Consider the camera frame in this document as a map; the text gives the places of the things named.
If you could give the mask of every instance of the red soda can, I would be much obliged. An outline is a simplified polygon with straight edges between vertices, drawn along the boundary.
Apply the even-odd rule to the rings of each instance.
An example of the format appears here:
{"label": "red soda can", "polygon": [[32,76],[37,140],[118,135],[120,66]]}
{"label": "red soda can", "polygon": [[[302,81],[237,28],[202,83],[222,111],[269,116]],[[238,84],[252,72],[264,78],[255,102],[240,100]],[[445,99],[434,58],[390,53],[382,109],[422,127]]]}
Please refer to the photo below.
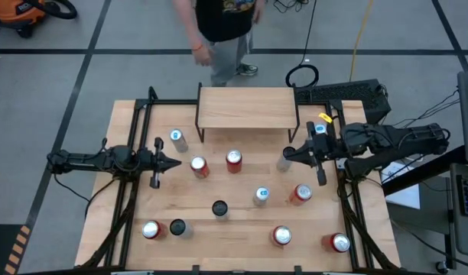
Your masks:
{"label": "red soda can", "polygon": [[194,157],[190,163],[191,170],[199,179],[205,179],[210,174],[210,169],[204,157]]}
{"label": "red soda can", "polygon": [[350,246],[348,237],[342,233],[325,235],[320,240],[320,243],[327,251],[338,253],[347,252]]}
{"label": "red soda can", "polygon": [[288,227],[279,225],[270,232],[270,239],[274,245],[282,248],[290,242],[292,233]]}
{"label": "red soda can", "polygon": [[230,150],[226,155],[227,170],[230,173],[238,173],[242,168],[242,155],[239,150]]}
{"label": "red soda can", "polygon": [[142,227],[142,235],[151,240],[163,238],[167,235],[166,225],[157,221],[146,222]]}
{"label": "red soda can", "polygon": [[293,205],[302,205],[312,197],[312,189],[306,184],[299,184],[290,193],[288,201]]}

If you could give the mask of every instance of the black t-shirt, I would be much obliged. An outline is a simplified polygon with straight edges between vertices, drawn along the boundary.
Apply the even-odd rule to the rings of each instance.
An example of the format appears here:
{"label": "black t-shirt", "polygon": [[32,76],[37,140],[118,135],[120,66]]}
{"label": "black t-shirt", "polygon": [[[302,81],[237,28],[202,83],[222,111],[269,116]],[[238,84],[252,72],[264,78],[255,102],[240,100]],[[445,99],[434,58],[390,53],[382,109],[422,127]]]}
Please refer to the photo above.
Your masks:
{"label": "black t-shirt", "polygon": [[198,29],[211,42],[241,37],[251,30],[255,2],[256,0],[197,0],[195,11]]}

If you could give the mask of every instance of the gray pants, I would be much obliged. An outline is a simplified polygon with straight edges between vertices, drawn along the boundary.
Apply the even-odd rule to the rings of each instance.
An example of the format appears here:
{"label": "gray pants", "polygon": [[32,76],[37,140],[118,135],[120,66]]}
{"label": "gray pants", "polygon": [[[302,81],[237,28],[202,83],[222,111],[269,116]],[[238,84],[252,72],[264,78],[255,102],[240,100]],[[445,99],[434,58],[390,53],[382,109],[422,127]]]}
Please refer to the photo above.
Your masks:
{"label": "gray pants", "polygon": [[212,87],[225,87],[236,74],[242,58],[252,50],[252,32],[223,42],[210,42]]}

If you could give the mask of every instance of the sneaker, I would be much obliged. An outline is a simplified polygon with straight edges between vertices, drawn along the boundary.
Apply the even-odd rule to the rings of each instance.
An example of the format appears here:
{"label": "sneaker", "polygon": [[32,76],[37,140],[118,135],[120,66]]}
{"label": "sneaker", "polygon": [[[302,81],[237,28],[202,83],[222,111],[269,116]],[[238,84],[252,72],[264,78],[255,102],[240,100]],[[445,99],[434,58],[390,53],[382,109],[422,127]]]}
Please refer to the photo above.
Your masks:
{"label": "sneaker", "polygon": [[236,75],[254,76],[258,72],[258,67],[255,65],[241,63],[237,68]]}

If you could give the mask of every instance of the gray concrete floor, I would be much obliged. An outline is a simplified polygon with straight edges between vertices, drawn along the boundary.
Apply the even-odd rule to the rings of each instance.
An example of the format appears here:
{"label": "gray concrete floor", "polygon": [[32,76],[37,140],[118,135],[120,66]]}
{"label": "gray concrete floor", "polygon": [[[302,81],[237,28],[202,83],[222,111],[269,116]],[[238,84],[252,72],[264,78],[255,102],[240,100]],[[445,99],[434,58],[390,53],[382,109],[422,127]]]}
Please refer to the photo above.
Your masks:
{"label": "gray concrete floor", "polygon": [[[80,16],[74,21],[48,18],[31,39],[14,31],[0,32],[0,49],[88,48],[105,0],[72,0]],[[303,49],[311,6],[299,13],[279,14],[267,5],[255,27],[256,49]],[[351,49],[366,0],[319,0],[308,47]],[[440,0],[460,46],[468,50],[468,0]],[[111,0],[96,49],[187,49],[188,43],[168,0]],[[453,50],[431,0],[377,0],[360,42],[367,50]],[[57,129],[86,51],[52,54],[0,53],[0,224],[24,224],[34,199]],[[233,86],[283,86],[286,72],[301,55],[255,54],[247,61],[260,72],[235,79]],[[319,84],[348,80],[351,56],[309,55],[320,71]],[[353,80],[378,79],[387,86],[393,111],[386,123],[413,118],[451,94],[462,70],[454,55],[360,55]],[[195,66],[191,55],[95,54],[91,57],[63,148],[94,151],[106,134],[116,99],[145,97],[154,86],[162,99],[192,99],[199,81],[208,83],[209,70]],[[310,74],[299,73],[297,83]],[[452,132],[450,149],[463,143],[458,105],[420,124],[437,122]],[[89,196],[95,175],[62,176],[78,193]],[[81,231],[85,202],[51,180],[37,223],[21,264],[21,273],[71,268]],[[444,249],[443,235],[412,228],[432,245]],[[443,260],[412,236],[394,228],[401,262],[416,271],[434,272]],[[457,273],[468,274],[459,267]]]}

